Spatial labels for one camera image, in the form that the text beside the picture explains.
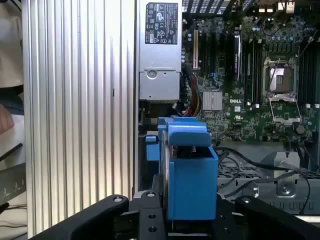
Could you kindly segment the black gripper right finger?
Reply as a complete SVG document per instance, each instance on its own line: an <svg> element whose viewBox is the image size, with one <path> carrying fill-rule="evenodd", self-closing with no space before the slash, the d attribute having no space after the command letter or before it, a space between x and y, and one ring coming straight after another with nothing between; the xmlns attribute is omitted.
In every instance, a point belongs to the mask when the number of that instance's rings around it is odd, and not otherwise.
<svg viewBox="0 0 320 240"><path fill-rule="evenodd" d="M320 228L252 196L219 198L212 240L318 240Z"/></svg>

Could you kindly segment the person's bare hand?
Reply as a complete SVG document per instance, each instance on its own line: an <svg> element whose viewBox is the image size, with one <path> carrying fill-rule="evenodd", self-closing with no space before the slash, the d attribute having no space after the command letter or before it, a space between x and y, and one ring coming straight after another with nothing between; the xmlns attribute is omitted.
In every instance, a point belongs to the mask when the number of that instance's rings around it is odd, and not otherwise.
<svg viewBox="0 0 320 240"><path fill-rule="evenodd" d="M14 127L12 114L1 104L0 105L0 135Z"/></svg>

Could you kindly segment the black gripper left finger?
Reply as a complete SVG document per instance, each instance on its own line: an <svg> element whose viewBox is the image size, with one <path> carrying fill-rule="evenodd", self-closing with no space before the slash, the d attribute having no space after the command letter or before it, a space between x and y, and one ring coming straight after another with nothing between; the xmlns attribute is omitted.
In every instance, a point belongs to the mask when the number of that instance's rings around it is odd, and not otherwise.
<svg viewBox="0 0 320 240"><path fill-rule="evenodd" d="M129 200L110 195L33 236L34 240L166 240L162 203L163 175L153 177L152 189Z"/></svg>

